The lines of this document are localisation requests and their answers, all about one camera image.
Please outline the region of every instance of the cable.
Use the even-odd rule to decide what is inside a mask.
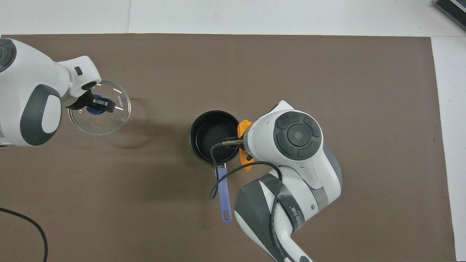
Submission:
[[[281,180],[281,172],[280,170],[278,169],[277,166],[275,166],[274,164],[270,163],[270,162],[266,162],[266,161],[257,161],[257,162],[252,162],[252,163],[247,163],[247,164],[244,164],[244,165],[240,165],[238,166],[237,168],[231,170],[230,172],[228,172],[226,175],[224,175],[222,178],[220,179],[217,179],[217,182],[215,183],[215,185],[213,185],[212,189],[210,190],[210,199],[214,199],[215,198],[215,195],[213,195],[212,193],[215,191],[216,192],[216,189],[217,187],[219,186],[220,182],[223,181],[225,178],[227,178],[228,176],[230,176],[231,174],[235,173],[236,171],[239,171],[245,167],[248,167],[250,165],[268,165],[268,166],[271,166],[273,169],[275,169],[275,171],[277,171],[277,175],[278,175],[278,179]]]
[[[216,143],[215,145],[213,145],[211,148],[210,148],[210,157],[212,158],[212,162],[213,162],[213,165],[215,167],[215,178],[216,180],[219,180],[219,169],[217,167],[217,162],[215,162],[215,157],[213,156],[213,150],[216,148],[216,147],[219,147],[223,145],[221,142],[220,143]],[[213,197],[215,197],[217,195],[217,190],[218,190],[218,185],[215,187],[215,192],[213,193]]]
[[[46,262],[47,261],[47,253],[48,253],[47,238],[45,237],[44,230],[42,230],[42,228],[39,226],[39,224],[37,224],[36,221],[28,218],[27,216],[25,216],[23,214],[20,214],[20,213],[16,213],[15,211],[11,211],[11,210],[4,209],[4,208],[1,208],[1,207],[0,207],[0,211],[8,213],[8,214],[15,215],[17,217],[20,217],[20,218],[30,222],[31,224],[33,224],[39,230],[39,232],[41,233],[41,236],[42,236],[42,240],[44,240],[44,260],[43,260],[43,262]]]

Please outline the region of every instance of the white tile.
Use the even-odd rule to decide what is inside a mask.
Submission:
[[[0,34],[127,33],[130,0],[1,0]]]
[[[456,260],[466,261],[466,38],[432,38]]]
[[[466,36],[430,0],[132,0],[129,32]]]

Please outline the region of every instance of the brown mat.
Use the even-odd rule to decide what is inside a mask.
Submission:
[[[0,207],[41,224],[49,261],[271,261],[208,194],[193,120],[255,120],[284,99],[321,124],[343,170],[335,203],[294,233],[316,261],[455,260],[429,38],[195,34],[15,35],[62,61],[88,55],[133,112],[93,137],[63,111],[37,148],[0,149]],[[229,163],[233,169],[239,157]],[[267,172],[229,179],[236,193]],[[40,261],[33,226],[0,214],[0,261]]]

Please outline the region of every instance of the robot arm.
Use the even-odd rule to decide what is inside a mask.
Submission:
[[[100,81],[87,56],[54,62],[24,43],[0,39],[0,145],[47,142],[60,124],[62,107],[90,103],[95,97],[89,89]],[[102,103],[113,110],[109,101]]]
[[[278,165],[282,180],[272,171],[240,190],[234,207],[240,227],[275,261],[312,261],[291,233],[338,198],[342,186],[320,126],[281,101],[248,127],[243,141],[255,160]]]

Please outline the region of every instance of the orange object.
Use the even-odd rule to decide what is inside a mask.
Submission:
[[[249,120],[241,121],[241,123],[238,125],[238,137],[239,138],[243,136],[243,134],[246,131],[247,127],[250,126],[251,124],[252,124],[252,122],[249,121]],[[247,153],[243,149],[240,149],[240,161],[241,161],[241,164],[244,165],[244,164],[247,164],[247,163],[254,162],[254,159],[247,160]],[[251,170],[251,167],[253,167],[253,166],[250,165],[250,166],[245,167],[244,169],[246,169],[246,171],[249,171],[249,170]]]

